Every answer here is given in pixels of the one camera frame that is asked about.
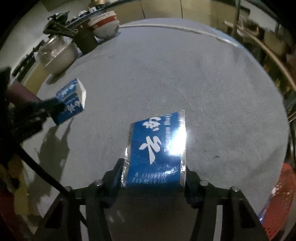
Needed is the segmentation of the blue foil snack wrapper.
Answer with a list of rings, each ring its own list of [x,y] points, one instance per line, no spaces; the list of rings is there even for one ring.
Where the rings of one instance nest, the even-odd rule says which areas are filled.
[[[121,186],[183,188],[186,181],[186,142],[183,110],[132,123]]]

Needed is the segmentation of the blue snack box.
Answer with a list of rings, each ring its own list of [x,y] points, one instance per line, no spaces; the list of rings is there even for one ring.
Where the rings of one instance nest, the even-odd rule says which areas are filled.
[[[56,99],[64,104],[64,110],[53,117],[56,125],[60,125],[84,111],[86,89],[82,82],[75,78],[56,93]]]

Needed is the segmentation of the maroon thermos bottle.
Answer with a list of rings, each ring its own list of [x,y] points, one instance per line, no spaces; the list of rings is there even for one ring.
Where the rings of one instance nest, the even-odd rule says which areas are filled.
[[[35,94],[15,80],[7,90],[8,99],[14,105],[23,104],[25,102],[41,102]]]

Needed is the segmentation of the red plastic mesh basket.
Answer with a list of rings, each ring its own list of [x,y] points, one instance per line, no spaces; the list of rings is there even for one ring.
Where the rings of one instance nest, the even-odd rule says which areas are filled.
[[[266,205],[258,214],[269,240],[272,240],[285,224],[294,194],[295,174],[291,165],[284,163]]]

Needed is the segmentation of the black chopstick holder cup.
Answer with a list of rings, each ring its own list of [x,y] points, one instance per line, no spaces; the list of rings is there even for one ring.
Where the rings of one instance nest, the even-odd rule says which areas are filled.
[[[90,53],[98,46],[97,40],[88,28],[78,28],[74,29],[74,31],[76,32],[76,35],[74,36],[73,41],[83,55]]]

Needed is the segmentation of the red and white bowl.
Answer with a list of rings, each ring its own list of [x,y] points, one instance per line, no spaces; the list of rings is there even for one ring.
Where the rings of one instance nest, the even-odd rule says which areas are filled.
[[[98,39],[113,37],[119,30],[119,20],[115,11],[108,11],[99,16],[93,16],[88,23],[89,30]]]

